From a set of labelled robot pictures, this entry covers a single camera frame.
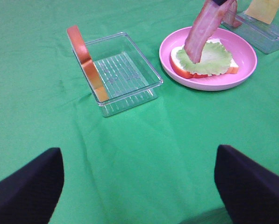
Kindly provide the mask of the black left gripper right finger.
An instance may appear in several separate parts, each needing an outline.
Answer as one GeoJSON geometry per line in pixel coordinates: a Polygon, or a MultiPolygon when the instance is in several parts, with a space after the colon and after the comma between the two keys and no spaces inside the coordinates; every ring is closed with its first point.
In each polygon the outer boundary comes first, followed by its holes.
{"type": "Polygon", "coordinates": [[[235,224],[279,224],[279,176],[229,145],[217,148],[215,184],[235,224]]]}

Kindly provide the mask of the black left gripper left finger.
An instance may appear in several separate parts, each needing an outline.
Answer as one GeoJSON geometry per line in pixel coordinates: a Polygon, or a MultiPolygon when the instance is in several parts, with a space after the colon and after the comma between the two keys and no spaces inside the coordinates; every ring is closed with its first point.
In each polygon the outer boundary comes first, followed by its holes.
{"type": "Polygon", "coordinates": [[[64,185],[60,148],[50,148],[0,181],[0,224],[47,224],[64,185]]]}

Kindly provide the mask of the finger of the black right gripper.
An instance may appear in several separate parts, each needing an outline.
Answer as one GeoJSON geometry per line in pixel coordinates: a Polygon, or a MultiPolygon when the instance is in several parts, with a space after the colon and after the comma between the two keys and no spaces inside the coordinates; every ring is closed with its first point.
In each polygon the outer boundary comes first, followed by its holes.
{"type": "Polygon", "coordinates": [[[217,5],[222,5],[226,2],[227,0],[213,0],[217,5]]]}

